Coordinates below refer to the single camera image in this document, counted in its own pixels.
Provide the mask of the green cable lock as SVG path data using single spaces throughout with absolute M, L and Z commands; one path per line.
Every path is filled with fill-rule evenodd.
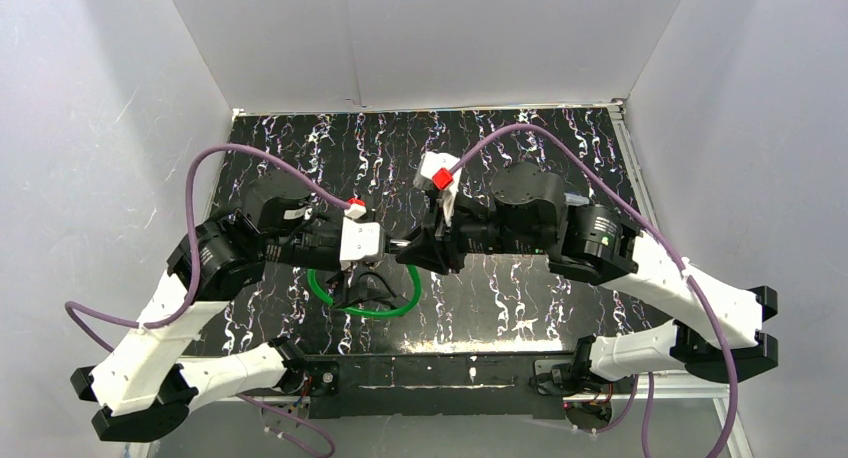
M 423 295 L 418 269 L 413 265 L 406 265 L 405 268 L 412 283 L 411 297 L 398 293 L 381 274 L 373 270 L 362 271 L 351 281 L 345 278 L 344 273 L 336 273 L 331 281 L 336 283 L 333 291 L 338 291 L 338 295 L 332 294 L 319 283 L 316 270 L 308 269 L 306 279 L 309 290 L 330 309 L 351 316 L 389 319 L 411 312 Z

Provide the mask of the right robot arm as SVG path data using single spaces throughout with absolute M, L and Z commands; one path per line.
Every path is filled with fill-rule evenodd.
M 543 255 L 551 273 L 637 298 L 667 321 L 617 337 L 581 338 L 569 363 L 541 382 L 574 392 L 630 375 L 684 370 L 715 383 L 745 381 L 779 363 L 764 323 L 778 310 L 774 289 L 739 289 L 674 262 L 662 244 L 614 210 L 567 200 L 564 180 L 519 162 L 498 171 L 493 203 L 459 196 L 443 166 L 419 175 L 428 195 L 421 221 L 395 252 L 404 265 L 447 275 L 470 254 Z

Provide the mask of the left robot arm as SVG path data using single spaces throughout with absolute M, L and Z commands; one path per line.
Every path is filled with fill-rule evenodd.
M 101 363 L 72 374 L 78 397 L 98 405 L 92 425 L 100 440 L 150 443 L 220 399 L 317 383 L 319 370 L 286 337 L 223 358 L 183 359 L 201 329 L 259 283 L 268 264 L 342 273 L 401 250 L 362 201 L 346 202 L 336 216 L 312 213 L 317 192 L 308 179 L 274 171 L 233 208 L 190 226 L 125 337 Z

